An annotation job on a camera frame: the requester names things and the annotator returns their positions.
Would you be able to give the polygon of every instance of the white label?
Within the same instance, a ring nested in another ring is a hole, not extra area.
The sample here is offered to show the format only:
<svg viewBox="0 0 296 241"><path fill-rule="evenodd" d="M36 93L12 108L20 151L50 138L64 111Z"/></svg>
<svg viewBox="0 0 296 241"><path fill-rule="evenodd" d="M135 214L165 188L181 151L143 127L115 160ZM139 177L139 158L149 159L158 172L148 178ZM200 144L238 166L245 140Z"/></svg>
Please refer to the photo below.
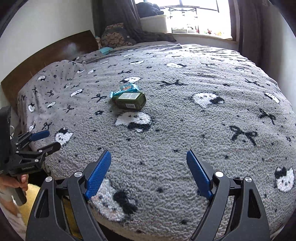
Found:
<svg viewBox="0 0 296 241"><path fill-rule="evenodd" d="M136 107L135 107L134 104L126 104L126 108L133 108L133 109L135 109Z"/></svg>
<svg viewBox="0 0 296 241"><path fill-rule="evenodd" d="M140 93L123 93L118 99L135 100Z"/></svg>

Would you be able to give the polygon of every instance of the fleece blanket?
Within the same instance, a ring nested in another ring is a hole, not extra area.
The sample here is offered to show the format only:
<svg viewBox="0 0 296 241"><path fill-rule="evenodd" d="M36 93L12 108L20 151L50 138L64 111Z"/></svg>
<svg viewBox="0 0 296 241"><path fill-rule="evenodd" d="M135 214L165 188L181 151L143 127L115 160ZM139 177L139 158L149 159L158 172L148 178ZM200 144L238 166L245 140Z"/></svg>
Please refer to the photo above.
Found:
<svg viewBox="0 0 296 241"><path fill-rule="evenodd" d="M112 105L125 83L145 92L135 112ZM186 152L228 177L254 180L270 232L295 209L296 116L277 83L238 52L200 45L133 47L53 63L19 92L23 131L58 141L46 170L68 177L97 160L112 164L91 206L97 220L132 240L188 240L207 207ZM218 231L223 234L231 199Z"/></svg>

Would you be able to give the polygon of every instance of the silver screw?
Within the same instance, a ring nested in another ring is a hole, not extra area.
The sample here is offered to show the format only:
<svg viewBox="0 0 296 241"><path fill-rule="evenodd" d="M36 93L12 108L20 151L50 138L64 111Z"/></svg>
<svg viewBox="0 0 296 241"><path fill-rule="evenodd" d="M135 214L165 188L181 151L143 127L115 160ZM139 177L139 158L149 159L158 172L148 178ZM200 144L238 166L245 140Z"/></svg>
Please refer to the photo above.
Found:
<svg viewBox="0 0 296 241"><path fill-rule="evenodd" d="M215 175L217 177L223 177L224 176L223 172L215 172Z"/></svg>
<svg viewBox="0 0 296 241"><path fill-rule="evenodd" d="M47 177L46 179L45 179L45 181L48 183L48 182L51 182L52 181L52 177Z"/></svg>
<svg viewBox="0 0 296 241"><path fill-rule="evenodd" d="M82 176L82 172L75 172L75 173L74 173L74 176L75 176L75 177L81 177L81 176Z"/></svg>
<svg viewBox="0 0 296 241"><path fill-rule="evenodd" d="M252 178L250 178L250 177L245 177L245 180L246 180L248 183L250 183L250 182L252 181Z"/></svg>

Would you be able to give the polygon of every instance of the wooden headboard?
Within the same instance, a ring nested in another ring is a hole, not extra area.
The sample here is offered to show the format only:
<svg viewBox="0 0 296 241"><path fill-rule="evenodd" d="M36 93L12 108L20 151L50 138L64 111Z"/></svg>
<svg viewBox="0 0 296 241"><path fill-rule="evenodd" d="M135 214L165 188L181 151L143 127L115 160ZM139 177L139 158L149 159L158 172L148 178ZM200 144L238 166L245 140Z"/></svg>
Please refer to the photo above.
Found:
<svg viewBox="0 0 296 241"><path fill-rule="evenodd" d="M73 60L77 56L98 50L98 44L90 30L61 39L33 54L1 82L3 92L12 108L17 112L17 94L21 88L41 69L61 61Z"/></svg>

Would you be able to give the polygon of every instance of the textured blue pad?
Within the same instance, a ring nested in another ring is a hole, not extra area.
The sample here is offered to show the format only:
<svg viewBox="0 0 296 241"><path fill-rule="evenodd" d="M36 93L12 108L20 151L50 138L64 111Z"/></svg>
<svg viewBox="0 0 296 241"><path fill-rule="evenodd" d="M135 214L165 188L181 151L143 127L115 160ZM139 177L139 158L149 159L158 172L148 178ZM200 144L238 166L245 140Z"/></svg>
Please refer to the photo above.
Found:
<svg viewBox="0 0 296 241"><path fill-rule="evenodd" d="M200 195L211 200L213 193L210 189L210 179L191 150L187 151L186 160L194 181L200 191Z"/></svg>
<svg viewBox="0 0 296 241"><path fill-rule="evenodd" d="M41 140L41 139L49 137L49 136L50 136L49 131L37 132L37 133L31 135L30 141L38 141L38 140Z"/></svg>
<svg viewBox="0 0 296 241"><path fill-rule="evenodd" d="M87 181L87 188L84 194L87 201L97 194L110 165L111 153L107 151Z"/></svg>

